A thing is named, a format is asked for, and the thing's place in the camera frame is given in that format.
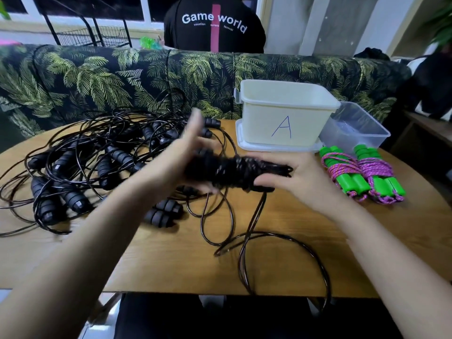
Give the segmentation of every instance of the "pink stripe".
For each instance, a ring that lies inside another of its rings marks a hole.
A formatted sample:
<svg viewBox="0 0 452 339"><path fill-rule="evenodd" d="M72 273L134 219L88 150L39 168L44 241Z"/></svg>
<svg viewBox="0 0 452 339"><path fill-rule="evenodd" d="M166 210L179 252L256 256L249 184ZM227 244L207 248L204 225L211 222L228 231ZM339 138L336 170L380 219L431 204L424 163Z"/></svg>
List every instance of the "pink stripe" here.
<svg viewBox="0 0 452 339"><path fill-rule="evenodd" d="M222 7L219 4L212 5L213 20L210 30L210 51L218 52L218 42L220 40L220 11Z"/></svg>

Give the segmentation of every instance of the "leaf print fabric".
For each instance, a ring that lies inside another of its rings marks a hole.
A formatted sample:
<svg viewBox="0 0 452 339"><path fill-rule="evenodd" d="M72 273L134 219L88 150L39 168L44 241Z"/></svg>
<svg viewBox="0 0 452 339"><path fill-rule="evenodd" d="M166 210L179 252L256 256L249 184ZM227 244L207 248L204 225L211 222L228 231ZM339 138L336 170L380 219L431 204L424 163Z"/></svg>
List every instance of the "leaf print fabric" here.
<svg viewBox="0 0 452 339"><path fill-rule="evenodd" d="M234 88L268 79L323 85L382 122L409 77L406 66L359 58L14 45L0 47L0 108L27 137L117 109L239 119Z"/></svg>

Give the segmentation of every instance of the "forearm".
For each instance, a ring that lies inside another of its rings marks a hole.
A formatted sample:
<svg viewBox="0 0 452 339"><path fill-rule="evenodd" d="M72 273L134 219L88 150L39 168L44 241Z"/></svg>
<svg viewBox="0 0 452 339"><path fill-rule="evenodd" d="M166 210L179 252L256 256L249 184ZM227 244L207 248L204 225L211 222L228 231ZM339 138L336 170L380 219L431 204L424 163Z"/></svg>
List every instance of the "forearm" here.
<svg viewBox="0 0 452 339"><path fill-rule="evenodd" d="M0 306L0 338L79 335L149 205L158 201L140 183L131 178L115 189L10 293Z"/></svg>
<svg viewBox="0 0 452 339"><path fill-rule="evenodd" d="M452 287L364 208L347 203L335 220L405 338L452 332Z"/></svg>

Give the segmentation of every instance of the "container handle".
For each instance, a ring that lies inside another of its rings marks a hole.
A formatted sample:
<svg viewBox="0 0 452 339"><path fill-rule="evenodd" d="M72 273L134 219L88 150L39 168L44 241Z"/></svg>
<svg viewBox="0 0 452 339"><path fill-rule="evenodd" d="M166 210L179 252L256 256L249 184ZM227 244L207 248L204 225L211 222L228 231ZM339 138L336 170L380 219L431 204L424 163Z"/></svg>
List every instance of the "container handle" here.
<svg viewBox="0 0 452 339"><path fill-rule="evenodd" d="M242 98L240 97L240 91L237 90L237 88L234 88L234 99L235 103L242 104Z"/></svg>

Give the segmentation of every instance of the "pink rope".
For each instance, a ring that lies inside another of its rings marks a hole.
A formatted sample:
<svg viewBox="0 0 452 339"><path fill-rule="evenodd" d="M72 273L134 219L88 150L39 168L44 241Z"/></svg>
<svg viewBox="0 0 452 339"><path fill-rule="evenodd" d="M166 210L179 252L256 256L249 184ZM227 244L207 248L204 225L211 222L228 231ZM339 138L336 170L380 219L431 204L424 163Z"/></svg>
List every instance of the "pink rope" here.
<svg viewBox="0 0 452 339"><path fill-rule="evenodd" d="M336 179L337 177L343 175L343 174L361 174L361 169L359 168L359 165L357 164L357 161L352 157L344 153L340 153L341 156L347 157L348 159L343 159L336 157L338 153L331 152L326 153L322 157L322 165L327 168L328 174L331 177L331 180L340 188L339 183L337 183ZM344 163L337 163L334 165L331 165L329 168L325 164L325 159L333 158L335 160L338 160L340 162ZM347 192L347 195L353 198L354 200L361 202L364 201L367 198L367 195L364 194L362 197L358 197L358 193L355 191Z"/></svg>
<svg viewBox="0 0 452 339"><path fill-rule="evenodd" d="M385 196L382 197L380 193L377 193L374 187L373 176L379 177L393 177L394 172L392 170L391 165L385 162L382 159L378 158L364 158L358 161L358 165L361 168L364 178L369 183L371 189L369 191L369 195L372 196L376 202L381 204L392 204L394 202L401 202L404 200L403 196L399 195L395 190L395 197Z"/></svg>

